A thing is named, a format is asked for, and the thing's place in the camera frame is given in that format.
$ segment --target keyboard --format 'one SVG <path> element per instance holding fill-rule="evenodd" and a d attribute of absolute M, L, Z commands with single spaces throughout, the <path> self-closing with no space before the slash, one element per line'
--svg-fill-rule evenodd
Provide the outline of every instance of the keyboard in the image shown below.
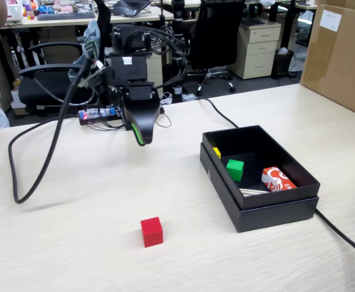
<path fill-rule="evenodd" d="M 95 18 L 93 12 L 76 12 L 76 13 L 55 13 L 55 14 L 40 14 L 37 20 L 65 20 L 65 19 L 91 19 Z"/>
<path fill-rule="evenodd" d="M 149 4 L 151 4 L 150 0 L 120 0 L 110 8 L 110 11 L 113 15 L 132 17 L 137 15 Z"/>

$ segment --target chair armrest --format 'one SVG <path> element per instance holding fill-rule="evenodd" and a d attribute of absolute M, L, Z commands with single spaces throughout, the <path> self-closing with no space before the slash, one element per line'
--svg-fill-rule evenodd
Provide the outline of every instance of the chair armrest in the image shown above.
<path fill-rule="evenodd" d="M 38 71 L 60 71 L 60 70 L 76 70 L 79 71 L 82 65 L 75 64 L 48 64 L 48 65 L 39 65 L 33 66 L 30 68 L 23 69 L 18 72 L 20 76 L 34 78 L 34 73 Z"/>
<path fill-rule="evenodd" d="M 83 53 L 82 51 L 82 44 L 78 43 L 72 43 L 70 41 L 53 41 L 51 43 L 45 43 L 45 44 L 36 44 L 35 46 L 31 46 L 29 50 L 39 50 L 43 47 L 52 47 L 52 46 L 71 46 L 71 47 L 76 47 L 79 51 L 80 54 Z"/>

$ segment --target yellow cube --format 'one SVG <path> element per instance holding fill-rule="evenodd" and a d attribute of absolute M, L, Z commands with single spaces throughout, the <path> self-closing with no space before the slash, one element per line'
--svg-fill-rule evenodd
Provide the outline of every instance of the yellow cube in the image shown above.
<path fill-rule="evenodd" d="M 215 154 L 218 156 L 219 159 L 221 159 L 221 152 L 219 152 L 218 148 L 213 147 Z"/>

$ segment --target green cube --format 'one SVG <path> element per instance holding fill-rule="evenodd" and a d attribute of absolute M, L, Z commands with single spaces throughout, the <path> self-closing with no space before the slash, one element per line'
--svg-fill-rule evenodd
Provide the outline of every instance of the green cube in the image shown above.
<path fill-rule="evenodd" d="M 230 174 L 234 181 L 241 181 L 244 171 L 244 163 L 237 160 L 229 160 L 226 166 L 227 172 Z"/>

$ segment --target trash bin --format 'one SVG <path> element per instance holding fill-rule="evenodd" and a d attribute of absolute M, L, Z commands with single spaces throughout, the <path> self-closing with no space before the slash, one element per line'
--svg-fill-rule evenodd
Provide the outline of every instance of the trash bin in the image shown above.
<path fill-rule="evenodd" d="M 280 78 L 287 76 L 291 59 L 294 56 L 294 52 L 291 50 L 288 50 L 287 55 L 279 55 L 278 52 L 279 50 L 276 50 L 274 66 L 272 67 L 272 78 Z"/>

